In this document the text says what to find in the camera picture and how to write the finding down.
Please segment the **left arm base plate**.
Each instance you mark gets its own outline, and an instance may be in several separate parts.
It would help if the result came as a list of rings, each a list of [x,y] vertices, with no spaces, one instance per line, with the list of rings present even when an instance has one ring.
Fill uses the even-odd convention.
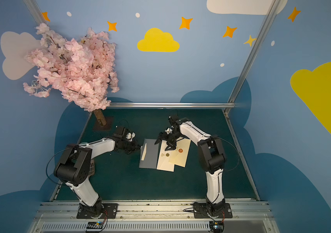
[[[79,204],[77,219],[115,219],[117,215],[117,203],[97,203],[94,206]]]

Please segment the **aluminium corner post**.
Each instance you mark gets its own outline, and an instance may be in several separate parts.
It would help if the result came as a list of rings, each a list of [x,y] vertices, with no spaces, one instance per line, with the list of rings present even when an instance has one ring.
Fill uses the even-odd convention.
[[[23,0],[23,2],[37,25],[41,23],[47,24],[47,20],[44,18],[36,0]]]
[[[252,65],[255,61],[255,58],[256,58],[256,56],[257,56],[264,40],[265,40],[265,38],[266,38],[273,22],[274,22],[274,19],[275,19],[276,15],[278,14],[278,9],[280,8],[281,3],[282,3],[282,1],[280,1],[280,0],[274,0],[274,1],[272,1],[271,5],[269,7],[269,10],[268,10],[268,12],[267,12],[267,14],[266,14],[266,16],[263,20],[263,23],[260,27],[260,30],[259,30],[258,34],[257,34],[257,38],[256,38],[256,40],[254,42],[254,45],[252,46],[252,49],[251,49],[251,51],[248,55],[248,58],[247,58],[247,60],[245,62],[245,65],[242,69],[242,72],[241,72],[240,76],[238,77],[238,79],[235,83],[235,86],[234,86],[234,88],[231,92],[231,95],[228,99],[228,104],[230,105],[230,107],[226,107],[223,111],[224,115],[226,117],[228,116],[230,110],[235,107],[235,100],[238,97],[238,94],[239,94],[239,92],[240,92],[240,90],[241,90],[241,88],[242,88],[249,72],[250,72],[250,69],[251,69],[251,67],[252,67]]]

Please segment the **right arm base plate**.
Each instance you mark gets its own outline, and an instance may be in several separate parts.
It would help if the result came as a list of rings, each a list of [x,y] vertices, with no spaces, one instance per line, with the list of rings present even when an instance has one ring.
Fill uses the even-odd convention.
[[[229,203],[218,204],[193,203],[194,218],[233,218],[232,209]]]

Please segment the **aluminium right corner post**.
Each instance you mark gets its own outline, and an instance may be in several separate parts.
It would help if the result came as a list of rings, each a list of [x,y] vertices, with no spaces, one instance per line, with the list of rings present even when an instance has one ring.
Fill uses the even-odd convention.
[[[235,83],[235,86],[234,86],[234,88],[231,92],[231,95],[228,99],[228,104],[230,105],[230,107],[226,107],[223,111],[224,115],[226,117],[228,116],[230,110],[235,107],[235,100],[238,97],[238,94],[239,94],[239,92],[240,92],[240,90],[241,90],[241,88],[242,88],[249,72],[250,72],[250,69],[251,69],[251,67],[252,67],[252,65],[255,61],[255,58],[256,58],[256,56],[257,56],[264,40],[265,40],[265,38],[266,38],[273,22],[274,22],[274,19],[275,19],[276,15],[278,14],[278,9],[280,8],[281,3],[282,3],[282,1],[280,1],[280,0],[274,0],[274,1],[272,1],[271,5],[269,7],[269,10],[268,10],[268,12],[267,12],[267,14],[266,14],[266,16],[263,20],[263,23],[260,27],[260,30],[259,30],[258,34],[257,34],[257,38],[256,38],[256,40],[254,42],[254,45],[252,46],[252,49],[251,49],[251,51],[248,55],[248,58],[247,58],[247,60],[245,62],[245,65],[242,69],[242,72],[241,72],[240,76],[238,77],[238,79]]]

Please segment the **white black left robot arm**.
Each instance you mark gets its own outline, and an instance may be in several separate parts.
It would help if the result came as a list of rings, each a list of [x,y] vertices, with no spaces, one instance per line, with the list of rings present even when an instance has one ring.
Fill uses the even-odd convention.
[[[54,176],[73,191],[79,200],[78,219],[109,218],[100,195],[91,185],[91,161],[102,154],[122,150],[130,154],[140,149],[135,133],[117,127],[114,134],[91,143],[69,144],[64,149],[54,169]]]

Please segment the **pink cherry blossom tree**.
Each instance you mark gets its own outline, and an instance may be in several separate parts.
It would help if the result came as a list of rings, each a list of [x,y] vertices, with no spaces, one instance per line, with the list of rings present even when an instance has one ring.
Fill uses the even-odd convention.
[[[106,109],[111,103],[108,92],[116,93],[120,89],[114,70],[116,45],[109,42],[109,34],[89,28],[77,41],[65,39],[45,23],[36,30],[42,36],[42,47],[30,52],[25,59],[38,70],[31,84],[23,84],[24,91],[47,98],[55,89],[68,102],[86,111]]]

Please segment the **grey envelope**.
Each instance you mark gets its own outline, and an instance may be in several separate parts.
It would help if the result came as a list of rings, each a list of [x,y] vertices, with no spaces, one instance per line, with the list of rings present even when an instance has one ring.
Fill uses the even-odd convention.
[[[159,144],[155,144],[156,143],[155,139],[145,139],[144,144],[145,143],[147,143],[147,153],[145,156],[145,160],[141,161],[141,152],[142,152],[142,148],[141,148],[139,167],[141,169],[156,169],[158,156],[159,156]]]

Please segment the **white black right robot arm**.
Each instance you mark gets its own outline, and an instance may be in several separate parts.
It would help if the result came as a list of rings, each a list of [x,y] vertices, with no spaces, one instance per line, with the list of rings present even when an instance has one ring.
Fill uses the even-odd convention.
[[[221,139],[199,129],[187,118],[168,117],[170,127],[160,132],[155,144],[166,143],[165,151],[174,152],[179,142],[191,140],[198,147],[199,164],[206,173],[207,193],[204,210],[210,216],[223,211],[226,201],[222,189],[222,175],[226,154]]]

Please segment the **cream paper sheet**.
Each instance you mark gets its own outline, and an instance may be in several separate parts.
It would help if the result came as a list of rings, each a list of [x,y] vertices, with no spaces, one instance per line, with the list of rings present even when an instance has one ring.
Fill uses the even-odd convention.
[[[141,148],[142,148],[141,161],[144,161],[147,153],[147,143],[145,143]]]

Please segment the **white envelope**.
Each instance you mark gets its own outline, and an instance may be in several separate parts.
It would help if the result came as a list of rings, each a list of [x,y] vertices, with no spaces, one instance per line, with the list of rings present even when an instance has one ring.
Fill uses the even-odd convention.
[[[168,150],[166,151],[165,149],[167,148],[166,141],[162,141],[161,147],[160,147],[160,152],[159,152],[159,157],[158,157],[158,163],[157,163],[157,170],[163,170],[163,171],[169,171],[173,172],[174,171],[174,164],[169,162],[169,159],[171,158],[171,155],[173,154],[173,150]]]

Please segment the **cream envelope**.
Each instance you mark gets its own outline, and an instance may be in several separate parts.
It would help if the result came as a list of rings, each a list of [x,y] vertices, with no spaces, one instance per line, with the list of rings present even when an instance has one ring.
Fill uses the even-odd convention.
[[[179,138],[177,140],[177,147],[174,150],[173,154],[171,155],[169,162],[176,166],[180,166],[184,168],[186,166],[190,144],[191,144],[191,140],[186,138]]]

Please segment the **green circuit board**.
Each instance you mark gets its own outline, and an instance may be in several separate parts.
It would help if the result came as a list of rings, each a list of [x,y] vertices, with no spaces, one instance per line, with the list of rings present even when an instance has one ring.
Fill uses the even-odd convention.
[[[86,225],[86,233],[101,233],[107,226],[106,222],[94,221],[88,222]]]
[[[209,233],[223,233],[224,223],[219,221],[209,222]]]

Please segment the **right green circuit board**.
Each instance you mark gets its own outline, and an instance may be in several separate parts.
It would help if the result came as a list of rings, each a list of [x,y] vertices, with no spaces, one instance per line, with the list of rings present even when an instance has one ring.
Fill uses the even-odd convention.
[[[223,233],[224,223],[219,221],[209,222],[209,233]]]

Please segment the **brown artificial tree trunk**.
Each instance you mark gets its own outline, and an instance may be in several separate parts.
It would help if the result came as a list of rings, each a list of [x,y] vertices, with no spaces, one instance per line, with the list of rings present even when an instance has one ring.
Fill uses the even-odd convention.
[[[96,109],[96,110],[94,110],[94,111],[93,111],[93,114],[95,115],[96,120],[97,120],[98,124],[99,124],[101,127],[106,126],[107,121],[106,121],[106,118],[105,118],[105,116],[103,115],[101,109]]]

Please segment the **aluminium back frame rail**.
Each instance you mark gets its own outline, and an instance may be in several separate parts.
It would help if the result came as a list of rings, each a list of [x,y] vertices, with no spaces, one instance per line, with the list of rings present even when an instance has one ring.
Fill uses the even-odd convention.
[[[110,103],[110,108],[133,108],[133,109],[231,109],[235,107],[234,103]]]

